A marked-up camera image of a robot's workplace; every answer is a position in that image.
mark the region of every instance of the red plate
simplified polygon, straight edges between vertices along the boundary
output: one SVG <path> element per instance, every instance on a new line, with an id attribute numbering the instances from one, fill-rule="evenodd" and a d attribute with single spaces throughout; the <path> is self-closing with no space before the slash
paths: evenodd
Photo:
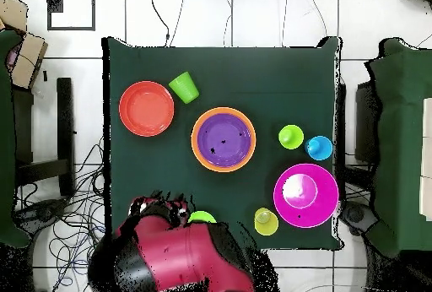
<path id="1" fill-rule="evenodd" d="M 151 137 L 170 125 L 174 116 L 174 101 L 164 86 L 141 81 L 123 93 L 119 112 L 129 131 L 138 136 Z"/>

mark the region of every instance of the lime green cup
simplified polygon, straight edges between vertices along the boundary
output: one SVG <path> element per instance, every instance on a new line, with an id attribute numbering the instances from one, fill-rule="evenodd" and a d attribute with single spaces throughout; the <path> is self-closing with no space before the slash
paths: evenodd
<path id="1" fill-rule="evenodd" d="M 191 216 L 189 217 L 189 220 L 187 220 L 188 223 L 191 223 L 192 221 L 205 221 L 207 223 L 216 223 L 216 219 L 212 216 L 211 213 L 204 212 L 202 210 L 199 210 L 197 212 L 193 212 Z"/>
<path id="2" fill-rule="evenodd" d="M 255 212 L 255 230 L 263 236 L 273 235 L 279 227 L 278 217 L 267 208 L 259 208 Z"/>
<path id="3" fill-rule="evenodd" d="M 189 72 L 182 73 L 168 84 L 184 103 L 189 103 L 199 96 L 197 86 L 192 81 Z"/>
<path id="4" fill-rule="evenodd" d="M 303 131 L 295 125 L 288 125 L 279 132 L 279 142 L 286 149 L 296 149 L 303 143 Z"/>

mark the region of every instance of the plastic cup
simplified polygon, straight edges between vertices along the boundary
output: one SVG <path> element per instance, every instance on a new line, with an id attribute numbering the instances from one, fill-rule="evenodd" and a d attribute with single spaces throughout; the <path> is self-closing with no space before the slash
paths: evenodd
<path id="1" fill-rule="evenodd" d="M 207 223 L 216 223 L 216 219 L 212 216 L 211 213 L 204 212 L 202 210 L 193 212 L 187 220 L 188 223 L 192 221 L 205 221 Z"/>
<path id="2" fill-rule="evenodd" d="M 305 143 L 306 153 L 314 160 L 326 160 L 332 155 L 333 143 L 324 136 L 316 136 Z"/>
<path id="3" fill-rule="evenodd" d="M 264 236 L 274 234 L 279 227 L 278 217 L 267 208 L 259 208 L 255 212 L 254 224 L 256 232 Z"/>
<path id="4" fill-rule="evenodd" d="M 286 149 L 296 149 L 303 143 L 303 131 L 295 125 L 287 125 L 279 132 L 279 142 Z"/>
<path id="5" fill-rule="evenodd" d="M 187 71 L 177 78 L 174 78 L 168 85 L 184 103 L 189 103 L 199 96 L 197 87 Z"/>

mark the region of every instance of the white tile floor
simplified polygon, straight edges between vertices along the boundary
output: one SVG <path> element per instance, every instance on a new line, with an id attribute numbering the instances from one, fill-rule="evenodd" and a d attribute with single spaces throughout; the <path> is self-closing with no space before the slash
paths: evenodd
<path id="1" fill-rule="evenodd" d="M 100 38 L 114 36 L 133 46 L 161 46 L 165 43 L 165 27 L 152 9 L 150 0 L 95 0 L 95 31 L 47 31 L 46 0 L 22 1 L 29 7 L 28 31 L 44 37 L 48 43 L 41 67 L 47 72 L 48 80 L 44 82 L 41 73 L 34 87 L 35 161 L 57 157 L 56 80 L 70 77 L 73 81 L 74 129 L 77 132 L 75 158 L 77 163 L 83 163 L 91 146 L 102 136 Z M 56 19 L 68 21 L 76 12 L 73 11 L 73 0 L 64 1 L 65 17 L 62 20 L 57 16 Z M 432 33 L 432 10 L 427 3 L 418 0 L 286 1 L 284 29 L 285 0 L 234 0 L 234 46 L 316 46 L 326 32 L 327 35 L 340 36 L 343 39 L 341 74 L 348 90 L 346 151 L 352 154 L 355 145 L 355 90 L 358 84 L 370 79 L 364 62 L 377 56 L 379 42 L 387 37 L 401 37 L 416 46 Z M 172 39 L 181 0 L 154 0 L 154 4 L 170 27 Z M 184 0 L 172 45 L 229 46 L 229 16 L 227 0 Z M 432 47 L 432 39 L 422 47 Z M 97 151 L 87 162 L 100 163 Z M 355 163 L 354 157 L 347 156 L 347 162 Z M 95 168 L 96 165 L 86 165 L 79 174 Z M 34 200 L 58 197 L 56 178 L 38 185 L 40 188 L 33 196 Z M 26 195 L 33 187 L 23 189 Z M 99 212 L 102 212 L 101 208 L 98 218 L 103 219 Z M 76 230 L 57 223 L 56 232 L 69 236 Z M 365 285 L 366 274 L 363 241 L 351 236 L 342 223 L 339 223 L 338 235 L 344 244 L 340 251 L 269 251 L 279 274 L 280 289 L 283 292 L 363 292 L 361 286 Z M 71 238 L 71 245 L 75 244 L 76 237 Z M 51 290 L 58 279 L 56 259 L 48 251 L 52 238 L 52 228 L 44 230 L 36 244 L 35 282 L 41 289 Z M 60 249 L 55 243 L 51 246 L 56 252 Z M 85 266 L 78 266 L 75 273 L 68 270 L 67 276 L 69 278 L 65 278 L 63 283 L 71 285 L 60 285 L 57 292 L 83 292 L 87 284 Z"/>

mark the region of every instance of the dark green tablecloth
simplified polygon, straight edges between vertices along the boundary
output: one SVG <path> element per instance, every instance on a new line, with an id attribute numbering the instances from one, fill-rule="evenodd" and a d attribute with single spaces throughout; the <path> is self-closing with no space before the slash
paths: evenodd
<path id="1" fill-rule="evenodd" d="M 14 247 L 25 247 L 30 242 L 27 234 L 12 221 L 15 196 L 15 123 L 6 57 L 20 42 L 21 37 L 14 31 L 0 31 L 0 242 Z"/>
<path id="2" fill-rule="evenodd" d="M 380 163 L 373 202 L 380 221 L 366 236 L 384 255 L 402 250 L 432 251 L 432 222 L 419 213 L 423 103 L 432 97 L 432 51 L 414 50 L 399 39 L 383 44 L 371 62 L 382 102 L 377 132 Z"/>
<path id="3" fill-rule="evenodd" d="M 279 130 L 296 124 L 305 139 L 332 138 L 337 38 L 328 39 L 320 48 L 144 48 L 112 38 L 108 45 L 113 228 L 126 218 L 134 197 L 163 190 L 171 195 L 192 194 L 198 209 L 227 222 L 237 238 L 241 227 L 236 222 L 242 222 L 260 248 L 339 247 L 332 237 L 331 220 L 298 229 L 279 218 L 278 231 L 268 237 L 253 227 L 258 208 L 275 211 L 273 187 L 280 174 L 292 165 L 311 162 L 303 145 L 284 149 L 278 142 Z M 185 105 L 172 93 L 175 115 L 166 131 L 151 138 L 130 133 L 118 113 L 126 88 L 142 80 L 168 88 L 184 71 L 189 71 L 200 90 L 199 98 Z M 193 124 L 216 106 L 242 111 L 256 130 L 255 153 L 248 164 L 232 173 L 207 170 L 191 149 Z M 318 164 L 332 170 L 331 160 Z"/>

